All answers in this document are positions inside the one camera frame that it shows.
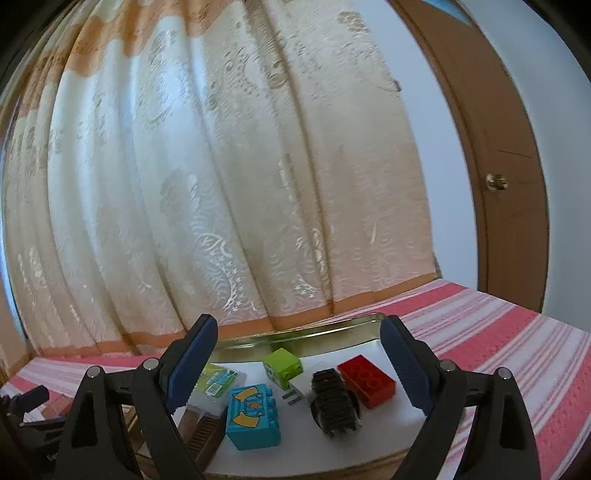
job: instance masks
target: blue duplo brick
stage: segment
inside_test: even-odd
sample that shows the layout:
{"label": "blue duplo brick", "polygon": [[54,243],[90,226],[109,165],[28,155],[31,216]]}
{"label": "blue duplo brick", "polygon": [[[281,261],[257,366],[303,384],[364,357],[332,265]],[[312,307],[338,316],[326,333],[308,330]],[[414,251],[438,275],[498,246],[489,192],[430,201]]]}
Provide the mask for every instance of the blue duplo brick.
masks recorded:
{"label": "blue duplo brick", "polygon": [[231,390],[226,434],[238,450],[280,444],[277,404],[270,388],[258,384]]}

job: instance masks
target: barcode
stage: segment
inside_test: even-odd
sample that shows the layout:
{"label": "barcode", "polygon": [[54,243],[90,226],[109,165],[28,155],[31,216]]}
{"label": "barcode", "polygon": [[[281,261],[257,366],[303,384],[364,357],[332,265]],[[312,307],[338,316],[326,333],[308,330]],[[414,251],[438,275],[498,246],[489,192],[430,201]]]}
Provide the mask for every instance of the barcode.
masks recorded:
{"label": "barcode", "polygon": [[215,395],[217,392],[219,392],[219,391],[220,391],[220,389],[221,389],[221,388],[222,388],[222,386],[221,386],[220,384],[218,384],[218,383],[214,383],[214,384],[213,384],[211,387],[209,387],[209,388],[208,388],[208,389],[205,391],[205,393],[206,393],[207,395],[211,395],[211,396],[213,397],[213,396],[214,396],[214,395]]}

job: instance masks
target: green label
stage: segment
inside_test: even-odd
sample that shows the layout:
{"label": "green label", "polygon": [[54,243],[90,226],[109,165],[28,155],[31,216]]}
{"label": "green label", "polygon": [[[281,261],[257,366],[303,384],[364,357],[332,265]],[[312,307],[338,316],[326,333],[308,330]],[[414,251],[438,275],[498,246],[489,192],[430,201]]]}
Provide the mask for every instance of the green label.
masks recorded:
{"label": "green label", "polygon": [[238,372],[234,370],[219,365],[207,364],[193,391],[220,398],[230,388],[237,376]]}

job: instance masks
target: wooden door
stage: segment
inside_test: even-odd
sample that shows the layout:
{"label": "wooden door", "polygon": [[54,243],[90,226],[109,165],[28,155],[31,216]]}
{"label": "wooden door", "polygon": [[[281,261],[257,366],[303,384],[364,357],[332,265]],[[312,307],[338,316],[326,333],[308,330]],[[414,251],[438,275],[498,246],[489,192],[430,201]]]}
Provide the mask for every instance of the wooden door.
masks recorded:
{"label": "wooden door", "polygon": [[[479,290],[539,312],[547,198],[521,98],[495,50],[456,4],[450,2],[459,12],[454,16],[423,0],[388,1],[429,59],[462,142],[476,213]],[[504,176],[506,190],[489,190],[487,174]]]}

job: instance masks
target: door knob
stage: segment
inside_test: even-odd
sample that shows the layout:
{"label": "door knob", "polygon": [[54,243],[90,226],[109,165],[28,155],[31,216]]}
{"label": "door knob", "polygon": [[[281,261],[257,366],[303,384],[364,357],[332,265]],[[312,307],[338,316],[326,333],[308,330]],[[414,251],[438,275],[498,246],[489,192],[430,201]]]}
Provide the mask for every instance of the door knob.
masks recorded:
{"label": "door knob", "polygon": [[509,187],[509,181],[504,175],[487,173],[485,178],[486,187],[491,192],[501,192]]}

